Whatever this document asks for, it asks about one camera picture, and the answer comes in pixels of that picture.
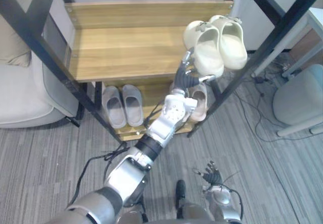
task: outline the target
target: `wooden shelf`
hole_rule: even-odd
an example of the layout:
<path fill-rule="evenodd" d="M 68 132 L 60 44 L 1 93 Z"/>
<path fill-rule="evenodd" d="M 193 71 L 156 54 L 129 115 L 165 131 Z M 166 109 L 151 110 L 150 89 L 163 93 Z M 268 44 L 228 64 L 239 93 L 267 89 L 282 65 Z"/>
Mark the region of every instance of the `wooden shelf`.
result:
<path fill-rule="evenodd" d="M 76 31 L 70 72 L 79 82 L 174 76 L 185 27 Z"/>
<path fill-rule="evenodd" d="M 79 82 L 174 76 L 194 20 L 226 15 L 232 1 L 73 3 L 70 72 Z"/>

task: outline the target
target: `slipper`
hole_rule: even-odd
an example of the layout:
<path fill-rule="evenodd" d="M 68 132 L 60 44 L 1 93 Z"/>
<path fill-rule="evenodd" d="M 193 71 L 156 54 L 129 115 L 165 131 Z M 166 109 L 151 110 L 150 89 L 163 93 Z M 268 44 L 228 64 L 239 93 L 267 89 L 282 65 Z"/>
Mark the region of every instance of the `slipper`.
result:
<path fill-rule="evenodd" d="M 209 22 L 193 21 L 184 31 L 184 44 L 187 50 L 194 49 L 194 65 L 202 76 L 220 77 L 224 63 L 219 51 L 219 31 Z"/>
<path fill-rule="evenodd" d="M 115 86 L 109 86 L 104 90 L 102 105 L 113 128 L 118 129 L 126 125 L 126 114 L 122 106 L 119 90 Z"/>
<path fill-rule="evenodd" d="M 191 115 L 191 119 L 201 122 L 206 117 L 207 112 L 207 89 L 204 83 L 189 89 L 190 96 L 197 100 L 197 107 Z"/>
<path fill-rule="evenodd" d="M 140 90 L 130 84 L 122 87 L 122 97 L 125 104 L 128 124 L 138 127 L 143 123 L 142 97 Z"/>
<path fill-rule="evenodd" d="M 212 16 L 210 21 L 220 33 L 219 49 L 228 69 L 239 70 L 247 63 L 247 50 L 243 43 L 241 21 L 225 16 Z"/>

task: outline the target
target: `gray slipper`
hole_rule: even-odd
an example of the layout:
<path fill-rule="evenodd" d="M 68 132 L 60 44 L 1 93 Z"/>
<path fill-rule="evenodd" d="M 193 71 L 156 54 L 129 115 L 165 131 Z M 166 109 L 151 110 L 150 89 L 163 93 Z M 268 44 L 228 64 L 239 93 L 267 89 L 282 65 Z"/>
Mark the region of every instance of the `gray slipper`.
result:
<path fill-rule="evenodd" d="M 102 105 L 113 128 L 124 127 L 127 123 L 119 90 L 115 86 L 107 87 L 102 94 Z"/>
<path fill-rule="evenodd" d="M 130 84 L 122 87 L 122 97 L 125 104 L 128 124 L 138 127 L 143 123 L 142 98 L 140 90 Z"/>

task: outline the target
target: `sofa cushion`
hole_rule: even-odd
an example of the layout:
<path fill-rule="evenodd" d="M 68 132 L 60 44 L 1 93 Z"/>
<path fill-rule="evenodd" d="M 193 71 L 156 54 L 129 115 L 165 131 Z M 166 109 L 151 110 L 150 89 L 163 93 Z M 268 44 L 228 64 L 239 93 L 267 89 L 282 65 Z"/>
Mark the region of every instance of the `sofa cushion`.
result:
<path fill-rule="evenodd" d="M 29 47 L 0 15 L 0 64 L 27 67 L 30 59 Z"/>
<path fill-rule="evenodd" d="M 32 68 L 0 65 L 0 124 L 45 116 L 53 106 L 39 98 Z"/>

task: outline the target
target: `black metal frame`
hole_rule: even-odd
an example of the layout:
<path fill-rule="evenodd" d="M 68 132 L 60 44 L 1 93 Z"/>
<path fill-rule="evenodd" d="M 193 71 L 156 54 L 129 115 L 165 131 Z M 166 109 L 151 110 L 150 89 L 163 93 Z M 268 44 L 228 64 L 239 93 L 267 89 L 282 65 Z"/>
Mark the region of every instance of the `black metal frame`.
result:
<path fill-rule="evenodd" d="M 216 81 L 211 83 L 213 93 L 216 97 L 215 103 L 207 111 L 207 116 L 203 122 L 197 123 L 188 137 L 200 127 L 212 115 L 225 100 L 236 90 L 242 82 L 249 69 L 260 64 L 265 59 L 279 41 L 303 16 L 315 0 L 296 0 L 288 12 L 284 10 L 274 0 L 254 0 L 270 21 L 275 25 L 274 30 L 267 39 L 253 54 L 247 65 L 240 70 L 228 87 L 221 92 Z M 69 91 L 79 100 L 79 102 L 105 127 L 110 134 L 119 142 L 118 135 L 108 123 L 100 110 L 102 82 L 95 85 L 94 102 L 89 98 L 86 91 L 82 89 L 82 84 L 76 82 L 68 69 L 55 55 L 46 41 L 41 37 L 52 0 L 32 0 L 32 3 L 25 13 L 16 0 L 0 0 L 0 13 L 26 42 L 26 44 L 36 53 L 43 63 L 53 72 L 53 74 L 69 89 Z"/>
<path fill-rule="evenodd" d="M 275 46 L 283 39 L 283 37 L 289 32 L 289 30 L 297 23 L 297 21 L 305 14 L 310 6 L 316 0 L 296 0 L 288 12 L 281 15 L 281 10 L 277 3 L 272 0 L 255 0 L 260 8 L 270 18 L 271 22 L 275 25 L 275 28 L 261 44 L 259 49 L 252 55 L 246 66 L 237 72 L 235 78 L 230 82 L 226 89 L 220 93 L 218 90 L 218 84 L 213 81 L 211 86 L 213 92 L 215 92 L 216 101 L 207 111 L 204 121 L 195 124 L 191 132 L 188 133 L 188 137 L 191 137 L 193 133 L 199 129 L 203 123 L 225 102 L 225 100 L 236 90 L 236 88 L 242 83 L 243 78 L 250 70 L 251 67 L 260 64 L 275 48 Z"/>
<path fill-rule="evenodd" d="M 74 79 L 41 36 L 51 3 L 52 0 L 32 0 L 27 13 L 25 13 L 16 0 L 0 0 L 0 13 L 59 81 L 119 143 L 122 143 L 102 112 L 97 109 L 95 103 L 84 92 L 82 85 Z"/>

